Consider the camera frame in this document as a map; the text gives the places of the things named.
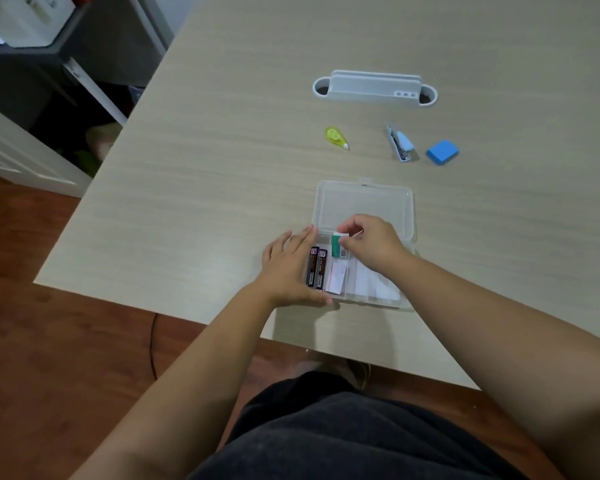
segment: round hole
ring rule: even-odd
[[[320,79],[317,79],[313,83],[313,94],[320,98],[327,97],[327,93],[329,92],[329,81],[329,77],[321,77]]]
[[[438,92],[433,87],[426,84],[420,89],[420,105],[424,107],[433,106],[438,101]]]

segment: box lid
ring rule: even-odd
[[[312,224],[321,232],[336,227],[353,214],[371,214],[391,222],[403,241],[413,239],[413,192],[407,187],[373,184],[368,178],[358,182],[323,180],[318,184]]]

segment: white cabinet door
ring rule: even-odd
[[[0,113],[0,176],[20,185],[82,197],[91,178]]]

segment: person's left hand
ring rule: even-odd
[[[276,308],[307,302],[318,305],[331,303],[329,295],[309,288],[304,282],[303,272],[317,236],[318,228],[309,224],[298,235],[291,236],[291,231],[282,234],[262,253],[262,271],[253,285]]]

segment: floor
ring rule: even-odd
[[[152,312],[32,284],[78,202],[0,179],[0,479],[67,478],[153,382]],[[158,316],[158,375],[202,329]],[[261,340],[233,418],[303,354]],[[368,392],[437,412],[533,479],[562,478],[480,391],[375,368]]]

